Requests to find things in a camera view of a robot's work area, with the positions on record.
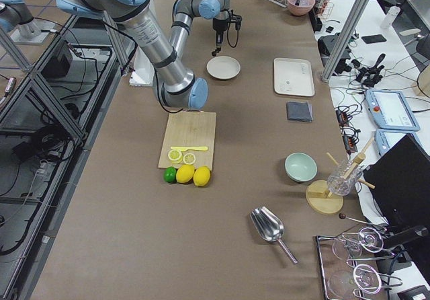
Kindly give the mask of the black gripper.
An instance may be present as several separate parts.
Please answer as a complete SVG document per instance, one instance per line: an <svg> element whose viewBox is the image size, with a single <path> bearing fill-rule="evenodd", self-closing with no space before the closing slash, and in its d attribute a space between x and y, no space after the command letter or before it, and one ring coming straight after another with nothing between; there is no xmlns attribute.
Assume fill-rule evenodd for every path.
<svg viewBox="0 0 430 300"><path fill-rule="evenodd" d="M227 32L227 42L230 44L229 40L229 29L231 25L234 24L234 28L236 30L236 41L235 44L238 44L239 41L239 31L241 29L242 24L242 16L238 14L234 14L233 10L224 10L220 12L218 17L215 17L212 20L212 27L216 32L216 48L213 50L217 54L222 50L222 43L224 41L224 33Z"/></svg>

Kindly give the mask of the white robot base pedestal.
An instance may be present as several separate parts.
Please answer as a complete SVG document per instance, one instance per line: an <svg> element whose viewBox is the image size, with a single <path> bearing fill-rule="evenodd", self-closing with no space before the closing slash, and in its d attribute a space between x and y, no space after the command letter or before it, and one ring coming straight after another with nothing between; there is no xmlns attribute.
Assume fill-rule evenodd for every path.
<svg viewBox="0 0 430 300"><path fill-rule="evenodd" d="M130 86L151 87L153 85L155 75L153 65L140 47L137 48L134 55L132 69L133 71L129 80Z"/></svg>

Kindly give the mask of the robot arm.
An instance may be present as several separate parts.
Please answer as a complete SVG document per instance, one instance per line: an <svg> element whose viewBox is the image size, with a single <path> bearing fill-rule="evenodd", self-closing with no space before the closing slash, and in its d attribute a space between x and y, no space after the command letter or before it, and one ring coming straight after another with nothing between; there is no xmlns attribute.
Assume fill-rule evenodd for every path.
<svg viewBox="0 0 430 300"><path fill-rule="evenodd" d="M150 10L151 0L56 0L61 10L90 19L108 14L125 28L142 49L162 79L154 85L161 105L200 110L208 98L208 84L181 62L191 25L196 17L212 20L216 31L216 52L220 52L229 24L241 23L230 10L230 0L177 0L173 6L171 35L166 37Z"/></svg>
<svg viewBox="0 0 430 300"><path fill-rule="evenodd" d="M48 34L34 19L24 0L1 0L1 29L12 32L16 44L40 45Z"/></svg>

